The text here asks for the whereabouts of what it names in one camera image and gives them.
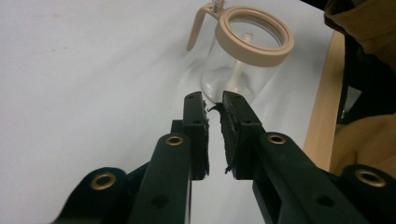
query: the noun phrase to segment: beige lid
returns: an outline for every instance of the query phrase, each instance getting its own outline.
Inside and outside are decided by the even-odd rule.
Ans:
[[[255,7],[229,7],[213,12],[211,5],[202,7],[196,15],[187,50],[192,49],[206,13],[219,20],[216,27],[216,39],[221,47],[238,61],[259,67],[272,67],[282,63],[294,45],[289,28],[276,17]],[[279,48],[267,49],[245,42],[235,34],[230,21],[246,21],[257,24],[280,41]]]

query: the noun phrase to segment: gold rivet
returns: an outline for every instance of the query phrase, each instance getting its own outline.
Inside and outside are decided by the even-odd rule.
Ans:
[[[95,190],[108,189],[116,183],[116,179],[116,176],[110,172],[96,175],[91,181],[91,188]]]
[[[165,143],[168,144],[169,146],[178,146],[183,143],[183,138],[180,136],[170,136],[166,138]]]
[[[280,135],[277,134],[271,134],[268,136],[268,141],[270,141],[273,144],[278,144],[278,145],[282,145],[286,143],[286,139]]]
[[[382,188],[387,185],[387,181],[384,178],[368,170],[359,169],[355,172],[355,175],[361,182],[376,188]]]

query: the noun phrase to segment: person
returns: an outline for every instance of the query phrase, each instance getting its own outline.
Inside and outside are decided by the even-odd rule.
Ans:
[[[396,178],[396,1],[329,0],[324,16],[346,35],[344,82],[363,89],[353,119],[340,120],[330,172],[365,164]]]

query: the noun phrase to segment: white table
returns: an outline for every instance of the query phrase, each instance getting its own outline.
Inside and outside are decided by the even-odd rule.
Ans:
[[[185,47],[206,1],[0,1],[0,223],[50,223],[90,171],[147,162],[183,98],[199,91],[215,21]],[[332,30],[298,0],[261,8],[295,35],[289,58],[252,103],[267,131],[302,147]],[[225,175],[210,112],[210,176],[192,184],[191,223],[263,223],[251,181]]]

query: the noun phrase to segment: brown fabric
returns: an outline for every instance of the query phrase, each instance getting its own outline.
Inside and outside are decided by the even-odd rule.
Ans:
[[[396,115],[360,119],[339,127],[330,172],[340,175],[351,164],[365,164],[396,178]]]
[[[353,7],[347,0],[329,0],[325,22],[352,35],[367,54],[374,54],[396,72],[396,1],[366,0]]]

